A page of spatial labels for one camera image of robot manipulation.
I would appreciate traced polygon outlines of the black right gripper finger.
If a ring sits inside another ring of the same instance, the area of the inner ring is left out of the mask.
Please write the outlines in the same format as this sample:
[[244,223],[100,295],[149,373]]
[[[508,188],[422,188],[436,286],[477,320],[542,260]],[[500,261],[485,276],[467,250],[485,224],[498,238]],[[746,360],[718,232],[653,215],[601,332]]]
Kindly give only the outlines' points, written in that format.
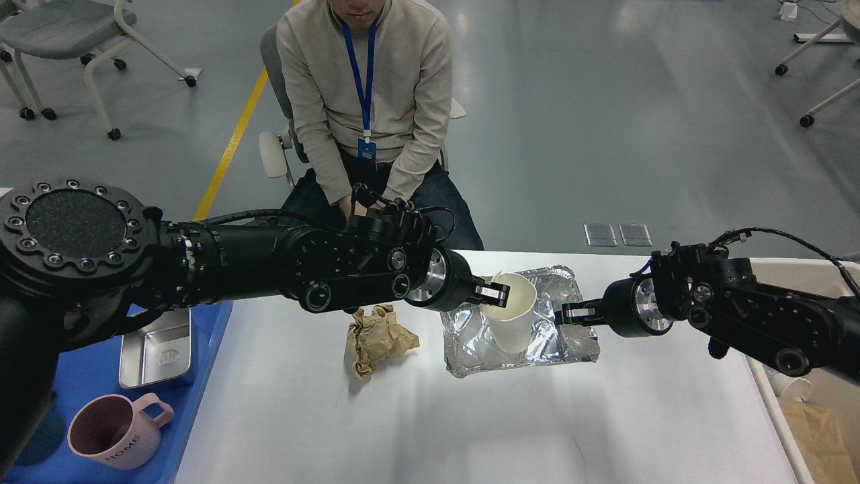
[[566,302],[555,312],[555,325],[580,325],[581,327],[602,327],[608,325],[605,315],[599,309],[602,299]]

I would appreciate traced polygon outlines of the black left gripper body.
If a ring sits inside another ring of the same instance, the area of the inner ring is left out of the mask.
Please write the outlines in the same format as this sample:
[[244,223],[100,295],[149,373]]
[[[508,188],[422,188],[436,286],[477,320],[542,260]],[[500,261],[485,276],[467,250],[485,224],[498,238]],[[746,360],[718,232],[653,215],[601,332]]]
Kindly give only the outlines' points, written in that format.
[[483,279],[471,273],[469,264],[458,252],[434,248],[426,279],[406,294],[406,302],[437,312],[451,311],[464,303],[480,304],[482,283]]

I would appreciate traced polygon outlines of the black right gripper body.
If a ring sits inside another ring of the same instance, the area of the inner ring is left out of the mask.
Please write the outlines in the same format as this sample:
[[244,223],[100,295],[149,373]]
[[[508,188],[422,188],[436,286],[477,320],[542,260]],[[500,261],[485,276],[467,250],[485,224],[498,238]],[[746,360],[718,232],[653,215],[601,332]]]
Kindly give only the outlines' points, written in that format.
[[675,319],[658,309],[653,278],[627,278],[612,282],[600,301],[600,315],[622,337],[660,336]]

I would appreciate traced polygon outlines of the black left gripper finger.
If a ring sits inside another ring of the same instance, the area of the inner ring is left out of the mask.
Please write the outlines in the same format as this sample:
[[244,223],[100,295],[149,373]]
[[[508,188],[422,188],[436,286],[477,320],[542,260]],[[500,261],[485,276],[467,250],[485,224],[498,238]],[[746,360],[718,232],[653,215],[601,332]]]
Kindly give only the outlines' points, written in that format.
[[473,279],[474,290],[470,295],[470,303],[488,305],[490,307],[506,307],[511,287],[506,283],[494,282],[483,278]]

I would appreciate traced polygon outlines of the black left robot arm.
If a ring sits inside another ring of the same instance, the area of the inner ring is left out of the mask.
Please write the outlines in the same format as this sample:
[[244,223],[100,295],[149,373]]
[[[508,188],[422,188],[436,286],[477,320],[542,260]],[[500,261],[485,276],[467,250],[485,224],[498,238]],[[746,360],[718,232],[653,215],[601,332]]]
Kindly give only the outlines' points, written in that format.
[[510,288],[443,248],[426,209],[397,199],[344,229],[280,209],[169,223],[156,206],[87,178],[2,196],[2,472],[47,413],[62,352],[125,335],[182,307],[283,295],[310,313],[405,300],[445,312],[507,306]]

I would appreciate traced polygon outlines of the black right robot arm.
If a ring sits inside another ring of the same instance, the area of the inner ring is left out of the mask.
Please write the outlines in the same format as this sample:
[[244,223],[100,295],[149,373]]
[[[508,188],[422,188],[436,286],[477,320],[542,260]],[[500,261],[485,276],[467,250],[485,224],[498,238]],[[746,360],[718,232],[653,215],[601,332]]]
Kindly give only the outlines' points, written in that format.
[[672,242],[654,251],[629,278],[612,282],[599,299],[565,303],[555,312],[561,325],[606,325],[621,337],[662,336],[677,321],[706,334],[710,356],[729,349],[790,377],[820,368],[845,382],[859,378],[858,281],[845,263],[804,239],[792,240],[833,264],[850,290],[829,297],[761,283],[748,258],[733,258],[728,246],[755,227],[722,233],[706,244]]

